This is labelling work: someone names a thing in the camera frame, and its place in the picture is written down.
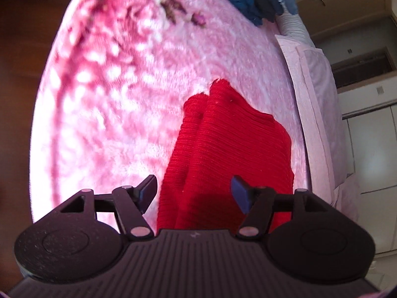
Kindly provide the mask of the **red knitted sweater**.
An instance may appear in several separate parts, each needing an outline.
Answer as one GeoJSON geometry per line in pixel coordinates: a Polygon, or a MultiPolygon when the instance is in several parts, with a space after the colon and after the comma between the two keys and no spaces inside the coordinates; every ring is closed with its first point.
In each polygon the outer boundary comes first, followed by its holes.
{"type": "Polygon", "coordinates": [[[291,138],[272,115],[255,110],[224,79],[184,104],[165,171],[157,228],[227,229],[246,218],[231,192],[234,176],[292,194],[291,138]]]}

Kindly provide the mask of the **pink pillow left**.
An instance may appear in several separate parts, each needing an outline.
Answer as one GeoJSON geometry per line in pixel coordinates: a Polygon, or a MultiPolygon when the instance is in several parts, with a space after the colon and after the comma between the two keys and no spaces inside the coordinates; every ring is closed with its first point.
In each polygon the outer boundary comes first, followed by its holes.
{"type": "Polygon", "coordinates": [[[277,36],[303,128],[310,189],[352,221],[359,219],[359,183],[347,169],[347,143],[338,95],[322,50],[277,36]]]}

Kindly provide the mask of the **pink fluffy bed blanket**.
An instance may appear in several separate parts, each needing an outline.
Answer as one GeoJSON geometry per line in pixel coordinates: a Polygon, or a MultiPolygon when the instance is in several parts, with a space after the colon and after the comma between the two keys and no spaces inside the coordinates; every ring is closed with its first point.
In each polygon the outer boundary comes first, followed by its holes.
{"type": "Polygon", "coordinates": [[[84,188],[109,193],[164,176],[182,107],[226,79],[292,140],[295,188],[309,185],[289,70],[271,22],[228,0],[71,0],[34,106],[30,208],[38,221],[84,188]]]}

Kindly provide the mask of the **white sliding-door wardrobe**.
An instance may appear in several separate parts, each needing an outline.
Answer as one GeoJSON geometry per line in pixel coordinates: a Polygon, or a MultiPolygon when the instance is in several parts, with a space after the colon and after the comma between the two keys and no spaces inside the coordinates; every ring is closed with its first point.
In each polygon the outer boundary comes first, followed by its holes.
{"type": "Polygon", "coordinates": [[[359,183],[359,224],[377,254],[396,253],[396,76],[387,75],[339,95],[348,169],[359,183]]]}

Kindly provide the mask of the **brown wooden door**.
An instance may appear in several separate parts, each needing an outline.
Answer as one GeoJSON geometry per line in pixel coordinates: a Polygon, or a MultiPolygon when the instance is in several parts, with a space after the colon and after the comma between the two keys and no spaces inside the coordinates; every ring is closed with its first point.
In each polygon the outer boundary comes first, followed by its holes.
{"type": "Polygon", "coordinates": [[[314,41],[392,15],[392,0],[299,0],[299,15],[314,41]]]}

